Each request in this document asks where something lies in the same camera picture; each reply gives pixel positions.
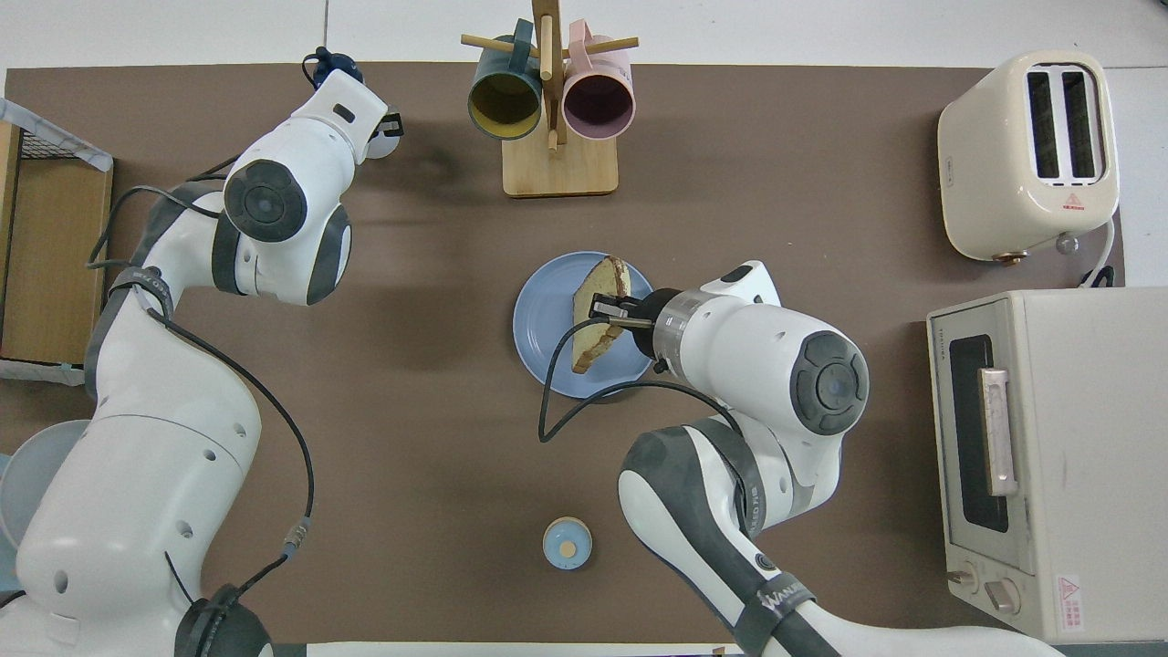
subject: oven door handle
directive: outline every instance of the oven door handle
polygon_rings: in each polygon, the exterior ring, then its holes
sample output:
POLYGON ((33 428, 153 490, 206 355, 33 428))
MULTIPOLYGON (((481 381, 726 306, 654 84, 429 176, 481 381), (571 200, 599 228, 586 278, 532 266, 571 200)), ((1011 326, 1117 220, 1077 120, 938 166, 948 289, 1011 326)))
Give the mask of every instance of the oven door handle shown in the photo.
POLYGON ((995 497, 1008 497, 1018 492, 1018 482, 1014 476, 1009 402, 1006 396, 1006 385, 1009 380, 1009 372, 1006 369, 995 367, 978 369, 986 477, 989 495, 995 497))

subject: toaster oven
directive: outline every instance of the toaster oven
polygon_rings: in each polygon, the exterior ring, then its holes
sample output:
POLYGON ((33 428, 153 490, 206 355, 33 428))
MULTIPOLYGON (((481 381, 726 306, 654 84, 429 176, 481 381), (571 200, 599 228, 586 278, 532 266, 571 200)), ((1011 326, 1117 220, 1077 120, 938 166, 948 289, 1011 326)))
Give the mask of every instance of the toaster oven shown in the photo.
POLYGON ((1168 288, 1004 292, 927 328, 950 592, 1048 643, 1164 641, 1168 288))

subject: mug rack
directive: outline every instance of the mug rack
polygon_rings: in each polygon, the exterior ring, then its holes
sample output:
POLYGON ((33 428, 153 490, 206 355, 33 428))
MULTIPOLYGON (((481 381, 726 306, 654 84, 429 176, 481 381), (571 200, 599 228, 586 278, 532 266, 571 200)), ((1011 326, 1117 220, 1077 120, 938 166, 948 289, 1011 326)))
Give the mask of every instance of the mug rack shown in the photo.
MULTIPOLYGON (((610 194, 617 188, 617 139, 585 139, 568 130, 561 101, 564 60, 559 27, 559 0, 531 0, 536 48, 543 81, 543 112, 534 131, 503 140, 503 192, 512 198, 583 196, 610 194)), ((510 53, 506 41, 464 34, 461 42, 477 48, 510 53)), ((592 43, 589 54, 611 53, 639 46, 635 36, 592 43)))

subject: green mug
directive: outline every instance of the green mug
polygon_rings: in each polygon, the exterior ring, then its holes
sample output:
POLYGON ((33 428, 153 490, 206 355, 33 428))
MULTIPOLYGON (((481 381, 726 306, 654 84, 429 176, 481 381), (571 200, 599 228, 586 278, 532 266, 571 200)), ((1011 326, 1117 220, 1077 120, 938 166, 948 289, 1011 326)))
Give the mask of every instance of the green mug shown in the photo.
POLYGON ((540 63, 531 57, 531 21, 520 19, 514 35, 495 41, 514 43, 510 53, 484 48, 474 69, 466 108, 471 122, 495 139, 519 139, 540 123, 543 82, 540 63))

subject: pink mug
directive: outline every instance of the pink mug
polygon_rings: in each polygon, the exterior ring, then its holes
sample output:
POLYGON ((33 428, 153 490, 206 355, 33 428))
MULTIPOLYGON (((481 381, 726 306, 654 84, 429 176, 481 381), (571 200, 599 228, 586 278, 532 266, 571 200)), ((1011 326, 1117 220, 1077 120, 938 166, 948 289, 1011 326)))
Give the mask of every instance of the pink mug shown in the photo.
POLYGON ((568 37, 571 60, 564 70, 561 101, 564 122, 585 139, 611 139, 627 130, 637 113, 628 51, 588 54, 585 46, 612 39, 592 36, 583 20, 571 23, 568 37))

